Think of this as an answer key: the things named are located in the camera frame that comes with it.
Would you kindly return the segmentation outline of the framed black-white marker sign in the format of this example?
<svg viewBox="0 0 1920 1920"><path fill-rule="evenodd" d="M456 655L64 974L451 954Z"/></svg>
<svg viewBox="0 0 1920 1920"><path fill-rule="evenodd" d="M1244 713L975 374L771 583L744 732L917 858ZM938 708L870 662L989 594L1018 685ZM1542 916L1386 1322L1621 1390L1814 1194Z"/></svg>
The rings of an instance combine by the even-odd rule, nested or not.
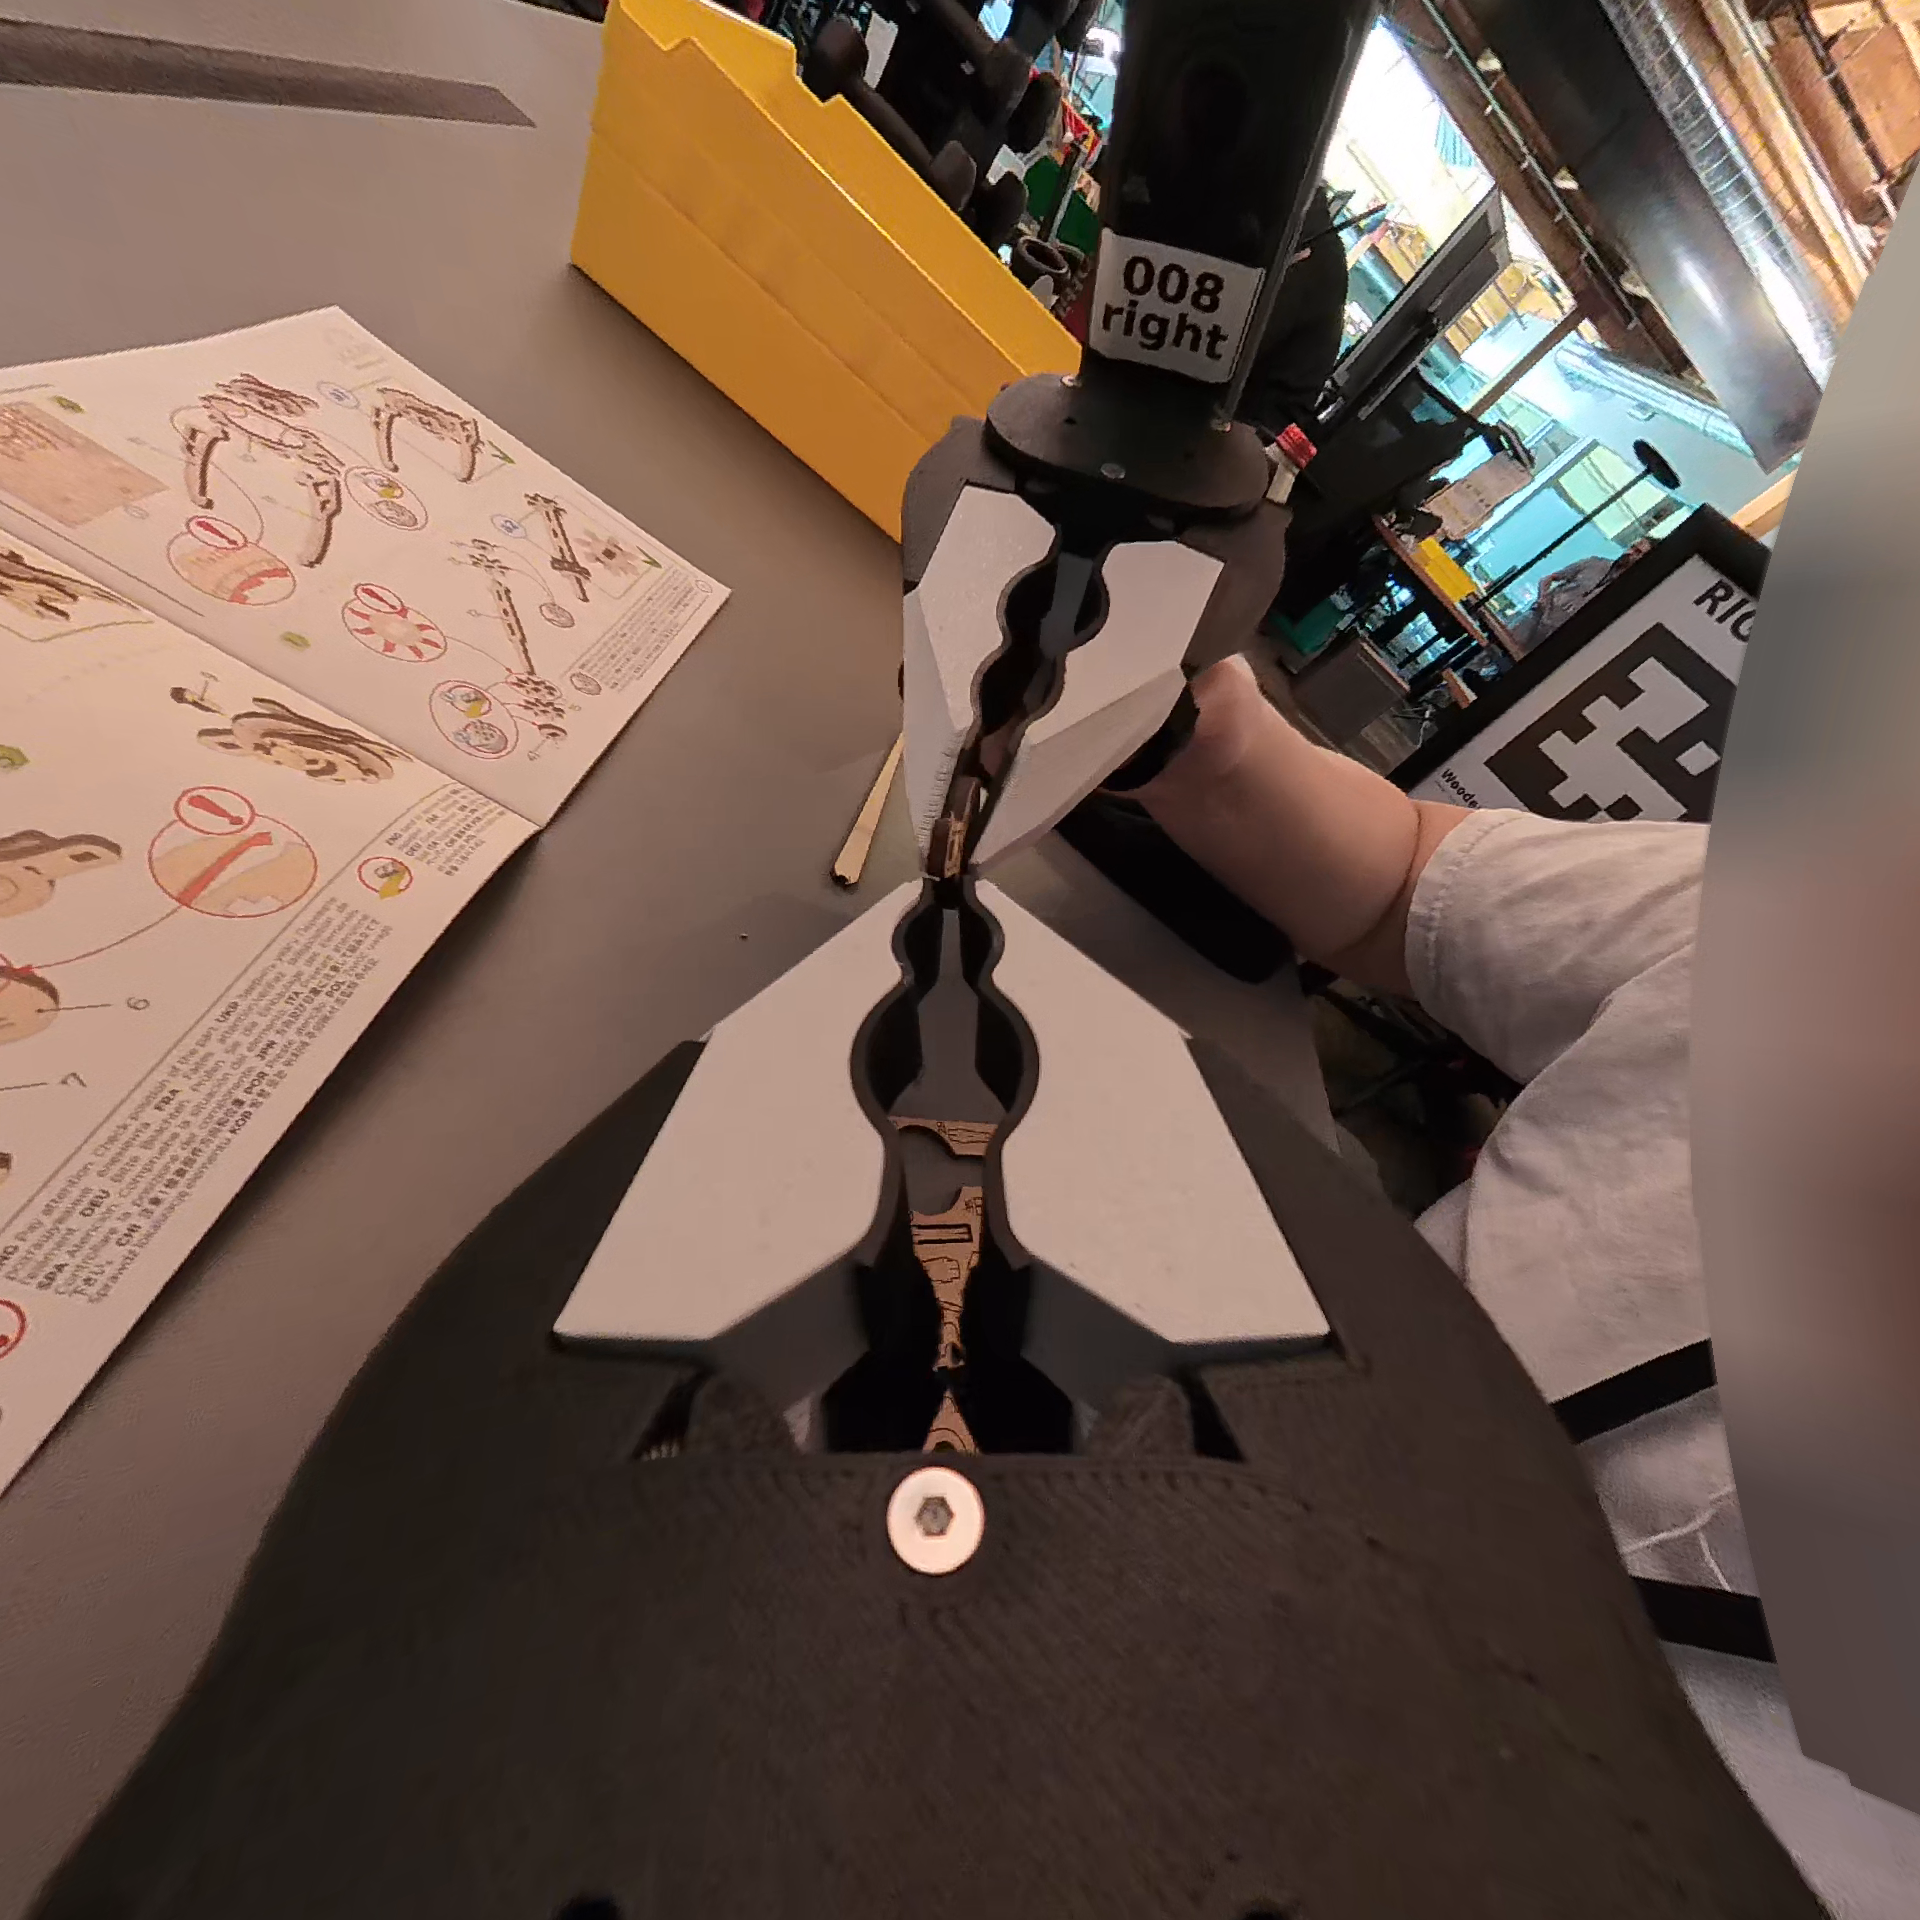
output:
<svg viewBox="0 0 1920 1920"><path fill-rule="evenodd" d="M1439 724L1391 783L1556 822L1708 822L1767 566L1760 540L1693 510Z"/></svg>

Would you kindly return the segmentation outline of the paper instruction booklet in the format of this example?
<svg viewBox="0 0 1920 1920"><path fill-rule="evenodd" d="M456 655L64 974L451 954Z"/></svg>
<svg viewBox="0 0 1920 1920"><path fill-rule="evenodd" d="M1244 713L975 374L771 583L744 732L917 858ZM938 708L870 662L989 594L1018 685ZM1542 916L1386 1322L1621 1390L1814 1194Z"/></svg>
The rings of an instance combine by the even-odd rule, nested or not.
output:
<svg viewBox="0 0 1920 1920"><path fill-rule="evenodd" d="M728 590L328 306L3 373L3 1484Z"/></svg>

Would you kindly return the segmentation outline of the black monitor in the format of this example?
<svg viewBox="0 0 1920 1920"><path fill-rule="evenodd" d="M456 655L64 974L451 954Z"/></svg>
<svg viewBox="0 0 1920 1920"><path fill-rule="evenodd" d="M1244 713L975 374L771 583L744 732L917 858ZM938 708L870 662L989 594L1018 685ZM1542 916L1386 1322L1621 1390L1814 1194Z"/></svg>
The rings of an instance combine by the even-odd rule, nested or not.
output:
<svg viewBox="0 0 1920 1920"><path fill-rule="evenodd" d="M1335 433L1375 412L1509 262L1503 195L1490 188L1450 239L1402 286L1375 324L1338 359L1317 423Z"/></svg>

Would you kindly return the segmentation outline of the laser-cut wooden parts sheet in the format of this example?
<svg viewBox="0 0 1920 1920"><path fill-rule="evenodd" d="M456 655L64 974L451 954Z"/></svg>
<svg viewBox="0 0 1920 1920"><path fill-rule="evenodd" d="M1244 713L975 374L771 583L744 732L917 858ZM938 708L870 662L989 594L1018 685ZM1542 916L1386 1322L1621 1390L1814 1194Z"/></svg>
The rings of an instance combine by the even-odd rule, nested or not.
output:
<svg viewBox="0 0 1920 1920"><path fill-rule="evenodd" d="M959 1165L955 1196L944 1209L909 1206L914 1257L940 1307L940 1341L933 1377L940 1406L930 1419L924 1450L928 1454L975 1454L958 1385L966 1372L964 1307L986 1237L986 1164L996 1127L987 1119L934 1119L925 1115L894 1115L900 1138L938 1142L948 1162Z"/></svg>

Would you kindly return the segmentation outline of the yellow plastic bin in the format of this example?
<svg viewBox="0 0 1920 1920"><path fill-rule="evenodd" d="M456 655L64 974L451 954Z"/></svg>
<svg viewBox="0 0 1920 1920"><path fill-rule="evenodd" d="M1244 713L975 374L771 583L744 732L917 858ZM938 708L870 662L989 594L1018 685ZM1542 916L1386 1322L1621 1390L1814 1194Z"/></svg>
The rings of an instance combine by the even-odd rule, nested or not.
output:
<svg viewBox="0 0 1920 1920"><path fill-rule="evenodd" d="M572 261L899 537L904 477L1078 343L796 47L706 3L612 3Z"/></svg>

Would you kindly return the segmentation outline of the person's white shirt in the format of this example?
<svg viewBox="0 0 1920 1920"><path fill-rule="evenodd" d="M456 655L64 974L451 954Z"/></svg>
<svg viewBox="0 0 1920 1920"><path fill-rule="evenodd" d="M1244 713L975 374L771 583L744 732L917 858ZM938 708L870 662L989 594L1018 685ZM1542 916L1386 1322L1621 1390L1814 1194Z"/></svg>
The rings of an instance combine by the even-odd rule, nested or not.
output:
<svg viewBox="0 0 1920 1920"><path fill-rule="evenodd" d="M1576 1446L1624 1570L1734 1625L1758 1577L1719 1393L1674 1381L1709 1331L1690 1118L1580 1110L1552 1076L1518 1085L1423 1235L1589 1431Z"/></svg>

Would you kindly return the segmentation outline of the group of black dumbbells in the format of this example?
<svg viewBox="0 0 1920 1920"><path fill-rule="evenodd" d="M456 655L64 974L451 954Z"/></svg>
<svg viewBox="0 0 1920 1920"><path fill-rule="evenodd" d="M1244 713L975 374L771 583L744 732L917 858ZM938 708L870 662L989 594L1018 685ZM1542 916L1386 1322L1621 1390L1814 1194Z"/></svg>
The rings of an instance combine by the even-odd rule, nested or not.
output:
<svg viewBox="0 0 1920 1920"><path fill-rule="evenodd" d="M1096 220L1068 230L1096 143L1070 109L1066 69L1096 26L1094 3L1019 3L1004 23L979 3L877 3L877 53L850 12L823 7L799 62L807 90L850 106L1018 282L1062 314L1088 274Z"/></svg>

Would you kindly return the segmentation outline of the wooden link part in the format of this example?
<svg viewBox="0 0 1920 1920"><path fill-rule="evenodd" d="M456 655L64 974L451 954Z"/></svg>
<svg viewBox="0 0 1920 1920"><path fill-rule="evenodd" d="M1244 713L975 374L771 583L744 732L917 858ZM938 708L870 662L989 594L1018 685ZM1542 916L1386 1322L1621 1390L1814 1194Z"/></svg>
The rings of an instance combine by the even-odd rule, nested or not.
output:
<svg viewBox="0 0 1920 1920"><path fill-rule="evenodd" d="M958 908L963 903L964 875L981 833L981 809L983 782L973 774L958 774L941 801L941 809L933 819L924 855L924 874L940 908Z"/></svg>

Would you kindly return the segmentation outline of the person's right hand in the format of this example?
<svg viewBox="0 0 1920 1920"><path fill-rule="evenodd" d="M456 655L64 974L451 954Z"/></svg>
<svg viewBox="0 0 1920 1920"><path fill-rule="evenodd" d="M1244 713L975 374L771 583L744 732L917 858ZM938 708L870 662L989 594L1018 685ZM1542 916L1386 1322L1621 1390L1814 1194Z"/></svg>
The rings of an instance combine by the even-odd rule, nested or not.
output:
<svg viewBox="0 0 1920 1920"><path fill-rule="evenodd" d="M1191 683L1186 743L1139 788L1150 819L1296 946L1328 955L1371 899L1363 770L1314 747L1231 659Z"/></svg>

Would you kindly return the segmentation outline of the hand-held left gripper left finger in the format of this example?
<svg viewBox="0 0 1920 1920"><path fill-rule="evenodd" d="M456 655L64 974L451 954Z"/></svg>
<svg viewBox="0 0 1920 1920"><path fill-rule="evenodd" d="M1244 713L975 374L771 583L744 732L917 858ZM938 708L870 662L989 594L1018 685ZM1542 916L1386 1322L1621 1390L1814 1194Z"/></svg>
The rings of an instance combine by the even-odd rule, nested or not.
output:
<svg viewBox="0 0 1920 1920"><path fill-rule="evenodd" d="M941 1316L888 1108L941 941L934 886L907 882L711 1031L560 1309L564 1349L814 1401L828 1451L924 1451Z"/></svg>

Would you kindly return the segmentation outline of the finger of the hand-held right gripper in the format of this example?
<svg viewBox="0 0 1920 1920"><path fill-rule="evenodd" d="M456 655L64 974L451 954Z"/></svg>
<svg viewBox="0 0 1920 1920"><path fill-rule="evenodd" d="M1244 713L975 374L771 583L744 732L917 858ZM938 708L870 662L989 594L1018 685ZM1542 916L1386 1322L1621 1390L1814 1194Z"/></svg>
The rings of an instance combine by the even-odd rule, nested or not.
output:
<svg viewBox="0 0 1920 1920"><path fill-rule="evenodd" d="M1045 661L1010 617L1019 586L1052 593L1056 558L1054 527L1018 494L964 484L903 596L903 780L920 862L950 782L983 782L983 829L1021 734L1060 694L1066 661Z"/></svg>
<svg viewBox="0 0 1920 1920"><path fill-rule="evenodd" d="M1021 734L968 858L986 874L1037 841L1160 729L1223 565L1186 545L1117 545L1101 565L1108 612L1062 662L1056 701Z"/></svg>

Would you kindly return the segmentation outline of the person's right forearm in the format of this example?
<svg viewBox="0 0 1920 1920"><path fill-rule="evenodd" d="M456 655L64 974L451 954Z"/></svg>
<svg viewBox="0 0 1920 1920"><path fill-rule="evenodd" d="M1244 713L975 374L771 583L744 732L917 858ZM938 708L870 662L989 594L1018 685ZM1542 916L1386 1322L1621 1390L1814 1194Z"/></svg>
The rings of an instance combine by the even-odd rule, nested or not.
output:
<svg viewBox="0 0 1920 1920"><path fill-rule="evenodd" d="M1277 916L1310 961L1581 1114L1690 1118L1701 826L1420 802L1308 747L1268 773Z"/></svg>

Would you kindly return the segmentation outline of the thin wooden stick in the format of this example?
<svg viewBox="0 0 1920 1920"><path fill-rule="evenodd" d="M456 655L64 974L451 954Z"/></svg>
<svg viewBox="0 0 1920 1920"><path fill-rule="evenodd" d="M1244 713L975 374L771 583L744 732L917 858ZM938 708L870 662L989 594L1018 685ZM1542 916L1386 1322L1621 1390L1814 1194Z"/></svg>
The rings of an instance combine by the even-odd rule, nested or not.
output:
<svg viewBox="0 0 1920 1920"><path fill-rule="evenodd" d="M834 886L850 892L861 882L872 852L872 838L880 827L880 815L894 790L899 769L903 761L904 734L900 732L885 755L877 774L872 778L864 801L858 807L852 826L830 865L830 881Z"/></svg>

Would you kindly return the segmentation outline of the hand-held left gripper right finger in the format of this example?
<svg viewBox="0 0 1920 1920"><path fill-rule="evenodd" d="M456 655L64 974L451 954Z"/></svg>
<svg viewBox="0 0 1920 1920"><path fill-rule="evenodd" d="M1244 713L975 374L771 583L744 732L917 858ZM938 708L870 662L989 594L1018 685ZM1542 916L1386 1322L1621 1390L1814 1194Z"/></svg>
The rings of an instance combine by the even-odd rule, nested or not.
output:
<svg viewBox="0 0 1920 1920"><path fill-rule="evenodd" d="M1071 1411L1144 1379L1326 1357L1328 1313L1186 1034L986 881L955 892L975 1073L1002 1106L989 1241L1019 1354Z"/></svg>

